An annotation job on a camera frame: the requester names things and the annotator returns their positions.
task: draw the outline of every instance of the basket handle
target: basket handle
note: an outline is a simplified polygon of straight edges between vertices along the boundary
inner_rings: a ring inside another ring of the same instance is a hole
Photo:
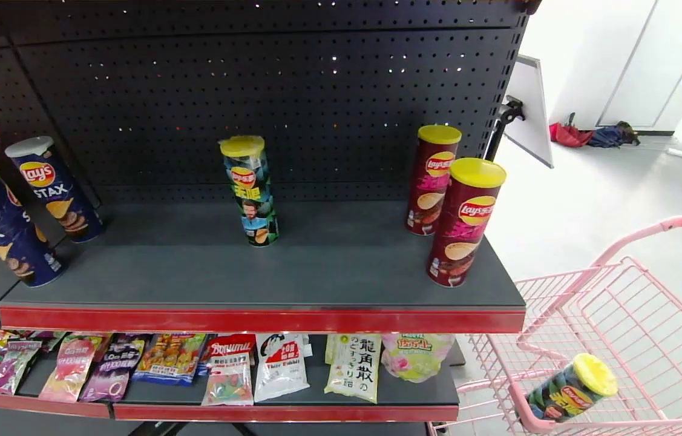
[[[618,254],[618,251],[620,251],[621,248],[623,248],[626,245],[629,245],[629,243],[632,243],[635,240],[640,240],[648,236],[653,236],[654,234],[670,231],[671,229],[676,229],[678,227],[682,227],[682,216],[672,216],[671,218],[659,221],[658,223],[655,223],[652,226],[635,231],[633,232],[633,234],[629,234],[626,237],[622,237],[619,240],[615,241],[615,243],[610,245],[609,248],[607,248],[604,251],[604,253],[602,253],[600,257],[598,257],[591,264],[591,266],[594,267],[607,265],[609,259],[612,259],[612,257],[615,256],[615,254]]]
[[[609,259],[612,259],[612,257],[615,256],[615,254],[618,254],[618,251],[620,251],[621,248],[623,248],[626,245],[629,245],[629,243],[634,242],[635,240],[640,240],[642,238],[648,237],[648,236],[653,236],[654,234],[659,234],[665,231],[670,231],[671,229],[676,229],[678,227],[682,227],[682,216],[672,216],[671,218],[667,218],[666,220],[659,221],[658,223],[655,223],[649,227],[645,227],[643,229],[640,229],[638,231],[633,232],[633,234],[626,235],[625,237],[620,238],[619,240],[615,241],[612,245],[609,246],[606,250],[604,250],[603,253],[600,254],[600,256],[591,264],[592,268],[589,271],[585,271],[582,273],[578,278],[575,279],[575,282],[570,284],[567,289],[562,292],[562,295],[557,296],[556,300],[551,303],[551,306],[548,307],[544,312],[542,312],[537,319],[535,319],[531,325],[527,326],[525,328],[520,336],[518,336],[517,339],[517,344],[518,346],[527,351],[531,351],[536,354],[545,354],[546,351],[543,350],[542,348],[538,348],[537,346],[534,345],[529,345],[526,343],[526,338],[528,335],[534,333],[537,331],[538,328],[540,328],[540,325],[543,325],[546,320],[548,320],[548,317],[551,317],[556,310],[560,309],[564,304],[569,301],[573,295],[575,295],[577,292],[579,292],[585,284],[587,284],[590,279],[593,279],[596,274],[598,274],[598,268],[596,267],[602,267],[604,265],[607,265],[607,262],[609,262]]]

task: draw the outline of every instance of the green chip can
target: green chip can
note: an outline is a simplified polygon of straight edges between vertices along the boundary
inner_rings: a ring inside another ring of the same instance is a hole
[[[565,422],[618,392],[615,375],[596,356],[581,353],[526,396],[537,419]]]
[[[279,237],[279,225],[266,141],[261,136],[233,136],[219,144],[247,240],[254,246],[271,245]]]

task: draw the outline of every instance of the red umbrella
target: red umbrella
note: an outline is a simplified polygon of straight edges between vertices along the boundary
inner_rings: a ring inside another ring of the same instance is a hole
[[[577,130],[572,126],[572,120],[575,118],[575,113],[569,114],[569,121],[566,126],[562,126],[561,122],[554,122],[551,124],[551,141],[562,144],[565,147],[582,147],[588,143],[593,130]]]

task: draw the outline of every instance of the potato chip can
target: potato chip can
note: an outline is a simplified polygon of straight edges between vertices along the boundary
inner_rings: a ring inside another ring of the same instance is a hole
[[[449,126],[423,126],[411,174],[405,226],[413,234],[434,234],[462,132]]]
[[[7,147],[4,154],[18,167],[34,195],[45,202],[69,240],[87,242],[103,233],[98,213],[56,151],[53,138],[28,138]]]
[[[526,402],[537,419],[565,422],[618,392],[612,370],[593,354],[581,353],[537,389]]]
[[[475,157],[457,159],[450,174],[427,274],[455,287],[465,282],[507,174],[497,163]]]
[[[253,246],[271,245],[279,237],[279,225],[266,141],[261,136],[233,136],[219,144],[247,241]]]
[[[64,270],[45,235],[1,179],[0,259],[29,287],[48,284]]]

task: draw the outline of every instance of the red chip can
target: red chip can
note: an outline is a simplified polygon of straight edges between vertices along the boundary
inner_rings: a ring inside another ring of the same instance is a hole
[[[423,126],[413,163],[408,216],[405,226],[417,235],[434,234],[435,221],[448,187],[448,169],[454,161],[462,132],[449,126]]]
[[[465,282],[507,173],[494,162],[465,157],[454,162],[450,174],[427,274],[453,288]]]

